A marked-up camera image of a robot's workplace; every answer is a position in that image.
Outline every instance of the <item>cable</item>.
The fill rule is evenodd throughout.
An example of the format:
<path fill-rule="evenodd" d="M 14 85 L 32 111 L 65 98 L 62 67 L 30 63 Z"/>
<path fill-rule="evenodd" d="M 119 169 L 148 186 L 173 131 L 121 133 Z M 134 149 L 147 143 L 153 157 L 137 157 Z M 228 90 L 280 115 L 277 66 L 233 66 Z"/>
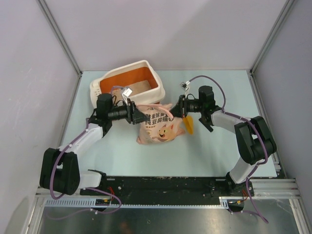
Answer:
<path fill-rule="evenodd" d="M 261 138 L 259 132 L 258 132 L 257 129 L 255 128 L 255 126 L 254 126 L 248 119 L 246 119 L 246 118 L 244 118 L 244 117 L 241 117 L 241 116 L 238 116 L 238 115 L 236 115 L 236 114 L 230 113 L 230 112 L 226 112 L 226 111 L 224 110 L 225 104 L 226 104 L 225 93 L 224 93 L 222 87 L 218 84 L 218 82 L 216 82 L 216 81 L 215 81 L 214 79 L 212 79 L 211 77 L 205 76 L 205 75 L 196 76 L 196 77 L 190 79 L 189 82 L 192 82 L 193 80 L 195 80 L 195 79 L 197 79 L 197 78 L 200 78 L 200 77 L 204 77 L 204 78 L 207 78 L 207 79 L 211 80 L 212 82 L 214 82 L 214 83 L 219 87 L 219 89 L 220 89 L 220 91 L 221 91 L 221 93 L 222 93 L 222 95 L 223 95 L 223 105 L 222 105 L 221 111 L 222 111 L 225 115 L 229 115 L 229 116 L 232 116 L 232 117 L 235 117 L 235 118 L 237 118 L 237 119 L 240 119 L 240 120 L 243 120 L 243 121 L 247 122 L 247 123 L 251 126 L 251 128 L 252 128 L 253 131 L 254 131 L 254 133 L 255 133 L 255 134 L 257 135 L 257 137 L 258 137 L 258 140 L 259 140 L 259 142 L 260 142 L 260 144 L 261 144 L 261 147 L 262 147 L 262 149 L 263 149 L 263 152 L 264 152 L 264 157 L 265 157 L 265 159 L 264 159 L 263 162 L 259 162 L 259 163 L 256 164 L 256 166 L 255 166 L 255 167 L 253 168 L 253 170 L 249 173 L 249 175 L 247 176 L 246 181 L 245 181 L 245 185 L 246 185 L 246 190 L 247 190 L 248 196 L 249 196 L 249 198 L 250 198 L 250 201 L 251 201 L 252 204 L 253 204 L 254 209 L 257 211 L 257 213 L 255 213 L 255 212 L 253 212 L 253 211 L 244 211 L 244 212 L 245 212 L 245 213 L 250 213 L 250 214 L 256 214 L 256 215 L 259 216 L 265 223 L 269 223 L 268 220 L 261 214 L 261 212 L 260 212 L 259 209 L 257 208 L 257 206 L 256 206 L 256 204 L 255 204 L 255 202 L 254 202 L 254 200 L 253 200 L 253 198 L 252 198 L 252 196 L 251 196 L 251 194 L 250 194 L 250 191 L 249 191 L 249 189 L 248 189 L 248 182 L 249 182 L 249 179 L 250 179 L 250 177 L 254 174 L 254 172 L 257 170 L 258 166 L 259 166 L 259 165 L 263 165 L 263 164 L 265 164 L 265 163 L 268 162 L 268 158 L 269 158 L 269 157 L 268 157 L 268 152 L 267 152 L 267 150 L 266 150 L 266 148 L 265 148 L 264 142 L 263 142 L 263 140 L 262 140 L 262 138 Z"/>
<path fill-rule="evenodd" d="M 243 196 L 244 196 L 244 200 L 243 201 L 246 201 L 248 199 L 248 194 L 245 192 L 244 189 L 242 189 L 242 193 L 243 193 Z"/>
<path fill-rule="evenodd" d="M 114 190 L 112 187 L 108 187 L 109 191 L 111 191 L 111 194 L 115 195 Z"/>
<path fill-rule="evenodd" d="M 62 198 L 64 196 L 64 194 L 61 194 L 60 196 L 55 196 L 54 192 L 53 192 L 53 185 L 54 185 L 54 177 L 55 177 L 55 172 L 57 170 L 57 166 L 59 164 L 60 159 L 62 158 L 63 154 L 65 153 L 66 150 L 68 150 L 71 145 L 73 145 L 77 140 L 79 140 L 87 131 L 89 127 L 89 122 L 88 122 L 88 118 L 86 119 L 86 128 L 83 130 L 82 133 L 80 133 L 75 139 L 73 139 L 68 145 L 66 145 L 64 147 L 64 149 L 60 152 L 60 154 L 58 155 L 54 166 L 52 168 L 52 172 L 51 172 L 51 178 L 50 178 L 50 195 L 54 200 L 58 200 L 60 198 Z"/>
<path fill-rule="evenodd" d="M 187 99 L 189 98 L 189 95 L 193 96 L 193 98 L 195 99 L 195 97 L 194 97 L 193 94 L 188 94 L 188 95 L 186 96 Z"/>
<path fill-rule="evenodd" d="M 50 195 L 51 195 L 51 197 L 54 200 L 58 200 L 58 199 L 62 198 L 65 195 L 65 194 L 61 194 L 60 196 L 55 196 L 54 191 L 53 191 L 54 177 L 55 177 L 55 173 L 56 173 L 56 170 L 57 170 L 58 163 L 59 163 L 60 159 L 62 158 L 62 156 L 64 155 L 64 153 L 66 152 L 66 150 L 68 150 L 72 146 L 72 144 L 74 144 L 77 140 L 79 140 L 87 132 L 88 128 L 89 128 L 89 118 L 86 118 L 86 128 L 74 140 L 72 140 L 68 145 L 66 145 L 64 147 L 64 149 L 60 152 L 59 156 L 57 157 L 57 159 L 56 159 L 56 161 L 54 163 L 54 166 L 53 166 L 52 172 L 51 172 L 50 186 L 49 186 Z M 96 211 L 96 214 L 97 213 L 100 213 L 100 214 L 111 214 L 111 213 L 116 212 L 117 210 L 120 209 L 122 203 L 121 203 L 121 200 L 117 196 L 115 196 L 115 194 L 110 194 L 110 193 L 107 193 L 105 191 L 102 191 L 102 190 L 99 190 L 99 189 L 96 189 L 96 188 L 85 188 L 85 189 L 92 190 L 92 191 L 95 191 L 95 192 L 98 192 L 98 193 L 102 193 L 102 194 L 105 194 L 105 195 L 109 195 L 109 196 L 115 198 L 118 201 L 118 203 L 119 203 L 119 206 L 116 209 L 112 210 L 112 211 L 109 211 L 109 212 Z M 49 217 L 49 216 L 48 217 L 50 219 L 53 219 L 53 220 L 61 220 L 61 219 L 65 219 L 65 218 L 71 217 L 73 215 L 76 215 L 76 214 L 78 214 L 80 212 L 83 212 L 83 211 L 86 211 L 86 210 L 90 210 L 90 209 L 82 209 L 82 210 L 79 210 L 77 212 L 74 212 L 72 214 L 69 214 L 69 215 L 67 215 L 65 217 L 61 217 L 61 218 L 53 218 L 53 217 Z"/>
<path fill-rule="evenodd" d="M 172 119 L 174 118 L 174 116 L 171 114 L 171 112 L 168 109 L 164 108 L 163 105 L 161 105 L 161 104 L 137 104 L 136 106 L 155 107 L 156 109 L 164 111 L 169 118 L 172 118 Z"/>
<path fill-rule="evenodd" d="M 229 211 L 231 214 L 243 214 L 243 213 L 245 213 L 245 214 L 251 214 L 251 215 L 256 215 L 256 216 L 260 217 L 259 214 L 257 214 L 256 212 L 253 212 L 253 211 L 237 211 L 237 212 L 234 212 L 234 211 L 232 211 L 230 208 L 228 208 L 228 211 Z"/>
<path fill-rule="evenodd" d="M 115 100 L 114 100 L 114 102 L 113 102 L 113 105 L 115 105 L 115 102 L 116 102 L 116 99 L 117 99 L 117 96 L 116 95 L 113 95 L 113 98 L 115 97 Z"/>
<path fill-rule="evenodd" d="M 118 103 L 120 103 L 122 101 L 123 104 L 127 105 L 126 102 L 124 100 L 119 100 L 118 102 L 116 102 L 115 106 L 118 106 Z"/>
<path fill-rule="evenodd" d="M 110 91 L 110 94 L 113 94 L 113 90 L 114 89 L 123 89 L 124 87 L 123 86 L 119 86 L 119 85 L 114 85 Z"/>
<path fill-rule="evenodd" d="M 95 189 L 95 188 L 86 188 L 86 189 L 88 189 L 88 190 L 93 190 L 93 191 L 95 191 L 95 192 L 102 193 L 102 194 L 105 194 L 105 195 L 109 195 L 109 196 L 111 196 L 111 197 L 113 197 L 113 198 L 116 198 L 116 200 L 117 200 L 118 203 L 119 203 L 118 207 L 115 208 L 115 209 L 113 209 L 112 211 L 97 211 L 97 210 L 93 210 L 92 208 L 86 208 L 86 209 L 81 209 L 81 210 L 78 210 L 78 211 L 76 211 L 76 212 L 73 212 L 73 213 L 71 213 L 71 214 L 69 214 L 69 215 L 66 215 L 66 216 L 63 216 L 63 217 L 57 217 L 57 218 L 51 217 L 49 214 L 46 214 L 46 216 L 47 216 L 49 219 L 52 219 L 52 220 L 63 220 L 63 219 L 72 217 L 72 216 L 74 216 L 74 215 L 77 215 L 77 214 L 79 214 L 79 213 L 81 213 L 81 212 L 85 212 L 85 211 L 95 211 L 95 214 L 96 214 L 96 215 L 97 215 L 98 213 L 104 215 L 104 214 L 111 214 L 111 213 L 114 213 L 114 212 L 118 211 L 118 210 L 121 208 L 121 205 L 122 205 L 121 200 L 120 200 L 116 195 L 110 194 L 110 193 L 107 193 L 107 192 L 104 192 L 104 191 L 102 191 L 102 190 Z"/>
<path fill-rule="evenodd" d="M 222 105 L 222 109 L 224 109 L 225 103 L 226 103 L 225 93 L 224 93 L 223 89 L 221 88 L 221 86 L 218 84 L 218 82 L 216 82 L 216 81 L 215 81 L 214 79 L 212 79 L 211 77 L 205 76 L 205 75 L 199 75 L 199 76 L 197 76 L 197 77 L 193 77 L 192 79 L 189 80 L 189 82 L 192 82 L 193 80 L 195 80 L 195 79 L 197 79 L 197 78 L 200 78 L 200 77 L 204 77 L 204 78 L 207 78 L 207 79 L 211 80 L 213 83 L 215 83 L 215 84 L 219 87 L 219 89 L 220 89 L 220 91 L 221 91 L 221 93 L 222 93 L 222 95 L 223 95 L 223 105 Z"/>

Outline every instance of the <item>gray wall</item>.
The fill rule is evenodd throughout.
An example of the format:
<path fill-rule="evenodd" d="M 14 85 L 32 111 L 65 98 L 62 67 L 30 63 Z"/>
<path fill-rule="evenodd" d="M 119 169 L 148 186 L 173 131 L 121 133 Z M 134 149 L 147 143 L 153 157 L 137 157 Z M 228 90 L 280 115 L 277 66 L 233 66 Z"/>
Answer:
<path fill-rule="evenodd" d="M 18 234 L 78 77 L 35 0 L 1 1 L 0 32 L 0 233 Z"/>
<path fill-rule="evenodd" d="M 299 0 L 255 73 L 282 163 L 312 219 L 312 1 Z"/>
<path fill-rule="evenodd" d="M 83 71 L 249 69 L 286 0 L 47 0 Z"/>

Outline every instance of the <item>white robotic arm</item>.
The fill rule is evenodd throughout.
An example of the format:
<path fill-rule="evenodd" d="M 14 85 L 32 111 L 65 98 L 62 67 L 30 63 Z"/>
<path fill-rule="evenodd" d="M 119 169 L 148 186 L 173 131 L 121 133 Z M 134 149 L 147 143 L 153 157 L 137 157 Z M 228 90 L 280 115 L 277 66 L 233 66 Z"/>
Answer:
<path fill-rule="evenodd" d="M 89 123 L 88 128 L 85 129 L 85 133 L 74 144 L 69 145 L 69 148 L 65 153 L 74 153 L 77 155 L 78 162 L 84 153 L 98 140 L 103 137 L 103 128 L 97 124 Z M 62 151 L 67 145 L 60 146 L 59 151 Z M 87 187 L 96 188 L 101 182 L 102 175 L 95 171 L 80 171 L 80 183 L 78 189 Z"/>
<path fill-rule="evenodd" d="M 80 171 L 78 161 L 95 142 L 103 138 L 112 127 L 113 120 L 126 119 L 137 124 L 149 117 L 136 108 L 128 99 L 127 104 L 113 104 L 110 94 L 101 94 L 97 99 L 96 115 L 88 119 L 87 128 L 70 144 L 45 151 L 40 175 L 40 186 L 72 195 L 77 189 L 96 188 L 105 173 L 96 170 Z"/>
<path fill-rule="evenodd" d="M 244 123 L 244 121 L 235 118 L 233 116 L 223 113 L 222 110 L 216 111 L 211 115 L 212 124 L 216 127 L 224 128 L 235 134 L 235 125 L 239 123 Z M 246 180 L 246 177 L 254 169 L 254 167 L 262 162 L 263 159 L 257 161 L 255 164 L 251 165 L 239 158 L 234 168 L 230 171 L 230 177 L 235 184 L 240 184 Z"/>

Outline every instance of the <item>cat litter bag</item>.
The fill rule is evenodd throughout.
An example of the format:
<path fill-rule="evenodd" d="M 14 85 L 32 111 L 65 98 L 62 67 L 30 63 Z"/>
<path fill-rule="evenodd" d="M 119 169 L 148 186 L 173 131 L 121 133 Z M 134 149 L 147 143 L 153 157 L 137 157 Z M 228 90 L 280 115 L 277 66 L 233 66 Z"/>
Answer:
<path fill-rule="evenodd" d="M 170 113 L 172 104 L 167 105 L 137 105 L 137 108 L 150 117 L 149 121 L 140 124 L 137 143 L 164 143 L 174 140 L 185 131 L 180 127 L 181 118 L 173 117 Z"/>

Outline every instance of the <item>yellow tag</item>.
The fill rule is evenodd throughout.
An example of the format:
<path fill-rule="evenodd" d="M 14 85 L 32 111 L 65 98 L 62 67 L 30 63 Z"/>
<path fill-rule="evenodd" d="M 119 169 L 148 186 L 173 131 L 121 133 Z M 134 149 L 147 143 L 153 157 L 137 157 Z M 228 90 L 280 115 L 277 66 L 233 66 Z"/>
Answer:
<path fill-rule="evenodd" d="M 193 118 L 192 116 L 186 116 L 183 118 L 183 123 L 185 125 L 186 130 L 189 134 L 193 135 L 194 133 L 194 126 L 193 126 Z"/>

